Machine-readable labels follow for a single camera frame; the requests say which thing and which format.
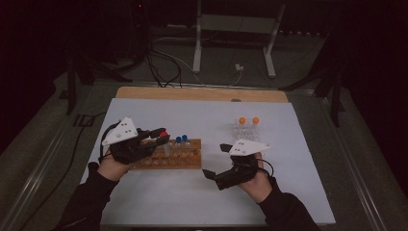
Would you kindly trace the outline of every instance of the person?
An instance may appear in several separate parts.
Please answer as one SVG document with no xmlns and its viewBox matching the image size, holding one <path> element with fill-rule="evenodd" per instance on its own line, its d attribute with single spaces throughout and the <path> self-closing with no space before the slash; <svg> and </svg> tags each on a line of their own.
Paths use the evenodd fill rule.
<svg viewBox="0 0 408 231">
<path fill-rule="evenodd" d="M 256 153 L 255 157 L 262 159 L 261 153 Z M 259 167 L 264 167 L 262 161 L 258 163 Z M 112 155 L 106 155 L 100 165 L 89 163 L 87 181 L 75 189 L 53 230 L 99 230 L 110 195 L 129 167 L 116 162 Z M 270 230 L 320 230 L 303 203 L 294 195 L 281 192 L 274 177 L 258 171 L 252 180 L 239 187 L 260 206 Z"/>
</svg>

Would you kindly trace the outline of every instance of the black sleeve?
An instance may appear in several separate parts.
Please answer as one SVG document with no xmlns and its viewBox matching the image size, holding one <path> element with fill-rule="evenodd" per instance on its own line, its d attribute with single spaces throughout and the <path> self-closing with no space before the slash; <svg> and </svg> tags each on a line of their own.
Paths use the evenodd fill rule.
<svg viewBox="0 0 408 231">
<path fill-rule="evenodd" d="M 319 231 L 303 203 L 290 193 L 280 191 L 276 179 L 269 177 L 272 192 L 259 206 L 264 212 L 265 222 L 271 230 Z"/>
<path fill-rule="evenodd" d="M 53 230 L 99 230 L 102 211 L 118 181 L 106 179 L 98 168 L 97 163 L 88 164 L 87 181 L 76 188 Z"/>
</svg>

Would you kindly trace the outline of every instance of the hand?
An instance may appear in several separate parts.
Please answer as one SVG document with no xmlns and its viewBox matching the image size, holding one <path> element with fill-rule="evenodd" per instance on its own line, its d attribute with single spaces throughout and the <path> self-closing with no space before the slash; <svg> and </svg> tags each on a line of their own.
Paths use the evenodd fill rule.
<svg viewBox="0 0 408 231">
<path fill-rule="evenodd" d="M 256 159 L 262 160 L 261 153 L 258 152 L 254 155 Z M 264 168 L 264 162 L 258 161 L 258 167 Z M 238 186 L 248 193 L 256 203 L 264 201 L 272 192 L 272 185 L 268 180 L 268 175 L 263 171 L 258 171 L 252 180 L 240 183 Z"/>
<path fill-rule="evenodd" d="M 129 170 L 130 165 L 124 165 L 120 162 L 115 161 L 112 155 L 109 155 L 110 150 L 107 151 L 107 155 L 101 161 L 99 169 L 97 170 L 99 174 L 103 177 L 112 180 L 118 181 L 120 178 L 126 174 Z"/>
</svg>

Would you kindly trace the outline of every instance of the wooden test tube rack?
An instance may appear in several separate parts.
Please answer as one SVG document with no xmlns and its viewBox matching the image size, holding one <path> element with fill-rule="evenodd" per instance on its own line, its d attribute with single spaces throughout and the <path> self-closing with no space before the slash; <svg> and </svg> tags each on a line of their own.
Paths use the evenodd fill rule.
<svg viewBox="0 0 408 231">
<path fill-rule="evenodd" d="M 169 155 L 165 146 L 158 146 L 153 155 L 134 163 L 131 169 L 188 169 L 201 168 L 201 139 L 190 139 L 190 144 L 169 141 Z"/>
</svg>

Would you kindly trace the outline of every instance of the gray carpet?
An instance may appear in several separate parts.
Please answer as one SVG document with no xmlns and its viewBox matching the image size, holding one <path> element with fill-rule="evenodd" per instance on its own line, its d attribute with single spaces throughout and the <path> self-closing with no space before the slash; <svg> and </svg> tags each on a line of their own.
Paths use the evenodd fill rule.
<svg viewBox="0 0 408 231">
<path fill-rule="evenodd" d="M 279 36 L 272 51 L 275 68 L 278 70 L 275 79 L 269 79 L 266 75 L 260 50 L 261 42 L 254 42 L 254 45 L 245 48 L 222 48 L 206 44 L 207 47 L 203 48 L 202 70 L 195 76 L 205 86 L 196 80 L 186 65 L 179 62 L 182 68 L 182 84 L 185 88 L 189 86 L 262 89 L 284 87 L 307 75 L 323 43 L 322 38 Z M 190 40 L 163 39 L 154 44 L 155 49 L 181 59 L 188 65 L 192 64 L 193 42 Z M 176 66 L 169 61 L 157 57 L 152 59 L 165 79 L 168 80 L 177 74 Z M 233 64 L 233 67 L 235 64 L 244 66 L 242 78 L 234 86 L 231 84 L 237 82 L 239 75 L 231 70 L 230 64 Z M 142 64 L 125 76 L 134 80 L 133 83 L 128 84 L 130 86 L 155 86 L 147 64 Z M 177 84 L 178 80 L 172 85 L 177 87 Z M 366 203 L 362 201 L 367 197 L 361 195 L 361 192 L 369 192 L 384 226 L 388 230 L 406 230 L 408 227 L 407 199 L 398 187 L 370 129 L 355 108 L 347 90 L 342 91 L 342 104 L 345 111 L 340 113 L 341 127 L 336 128 L 327 118 L 326 99 L 315 98 L 310 94 L 310 90 L 315 85 L 316 82 L 302 87 L 301 90 L 288 92 L 288 96 L 295 108 L 337 221 L 336 224 L 322 226 L 321 229 L 324 231 L 385 230 L 373 228 L 375 221 L 371 220 L 370 208 L 365 208 Z M 79 98 L 82 100 L 72 116 L 65 115 L 67 102 L 58 99 L 60 92 L 66 89 L 65 75 L 57 79 L 56 86 L 58 88 L 56 94 L 48 100 L 0 156 L 0 220 L 4 220 L 41 157 L 47 153 L 56 153 L 55 158 L 50 162 L 50 168 L 45 171 L 40 185 L 35 189 L 34 196 L 26 198 L 25 203 L 19 204 L 23 205 L 24 209 L 18 213 L 21 216 L 16 217 L 17 226 L 34 213 L 68 167 L 76 139 L 81 132 L 80 127 L 72 126 L 76 116 L 106 112 L 110 100 L 115 97 L 115 92 L 123 84 L 100 74 L 92 87 L 78 84 Z M 49 230 L 57 223 L 65 203 L 86 168 L 103 118 L 103 116 L 98 117 L 91 127 L 84 129 L 70 172 L 52 196 L 29 220 L 24 230 Z M 350 159 L 347 155 L 357 166 L 357 173 L 364 179 L 363 186 L 361 182 L 353 180 L 355 177 L 352 176 L 355 176 L 356 172 L 350 169 Z M 102 227 L 102 230 L 131 230 L 131 228 Z"/>
</svg>

